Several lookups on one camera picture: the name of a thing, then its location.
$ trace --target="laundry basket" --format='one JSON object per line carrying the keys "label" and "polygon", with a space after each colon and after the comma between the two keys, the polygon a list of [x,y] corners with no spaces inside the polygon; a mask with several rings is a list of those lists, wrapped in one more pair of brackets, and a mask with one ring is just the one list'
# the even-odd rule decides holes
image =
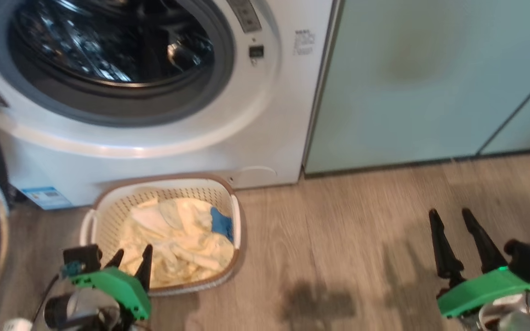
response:
{"label": "laundry basket", "polygon": [[97,244],[103,252],[101,264],[105,265],[120,249],[124,222],[133,207],[158,198],[158,201],[176,198],[195,198],[212,204],[224,216],[232,218],[233,258],[227,268],[208,279],[169,287],[151,288],[150,296],[167,296],[200,291],[224,283],[233,273],[240,255],[241,224],[240,205],[232,188],[221,178],[201,175],[191,177],[155,177],[132,180],[123,186],[103,193],[87,212],[81,225],[80,245]]}

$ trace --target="appliance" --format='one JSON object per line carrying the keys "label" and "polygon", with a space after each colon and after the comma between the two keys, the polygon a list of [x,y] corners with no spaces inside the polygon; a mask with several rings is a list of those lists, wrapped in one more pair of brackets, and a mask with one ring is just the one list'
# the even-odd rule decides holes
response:
{"label": "appliance", "polygon": [[332,0],[0,0],[0,145],[44,209],[115,182],[297,182]]}

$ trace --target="label sticker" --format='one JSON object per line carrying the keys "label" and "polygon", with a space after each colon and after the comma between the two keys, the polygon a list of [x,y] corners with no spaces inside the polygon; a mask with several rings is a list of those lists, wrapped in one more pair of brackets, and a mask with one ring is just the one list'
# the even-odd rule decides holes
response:
{"label": "label sticker", "polygon": [[296,30],[294,40],[294,55],[310,55],[314,51],[316,35],[310,30]]}
{"label": "label sticker", "polygon": [[44,210],[72,207],[69,200],[54,187],[24,188],[21,191]]}

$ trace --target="laminate floor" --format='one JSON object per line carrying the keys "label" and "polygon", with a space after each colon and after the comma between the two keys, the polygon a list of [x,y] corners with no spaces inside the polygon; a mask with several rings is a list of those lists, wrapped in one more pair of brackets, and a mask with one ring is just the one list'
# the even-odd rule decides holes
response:
{"label": "laminate floor", "polygon": [[[301,180],[238,193],[244,260],[234,279],[153,299],[154,331],[458,330],[443,320],[427,212],[436,208],[464,275],[480,262],[461,209],[499,246],[530,242],[530,155]],[[0,325],[33,314],[76,245],[86,209],[13,214]]]}

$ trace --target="towel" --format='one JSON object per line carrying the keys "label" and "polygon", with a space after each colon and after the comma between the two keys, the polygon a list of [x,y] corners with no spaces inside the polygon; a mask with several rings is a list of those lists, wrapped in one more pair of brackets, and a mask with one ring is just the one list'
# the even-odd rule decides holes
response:
{"label": "towel", "polygon": [[234,246],[225,235],[212,231],[213,209],[210,203],[192,198],[162,202],[155,198],[132,208],[120,240],[124,249],[120,269],[135,274],[144,248],[151,244],[151,288],[219,274],[232,261]]}

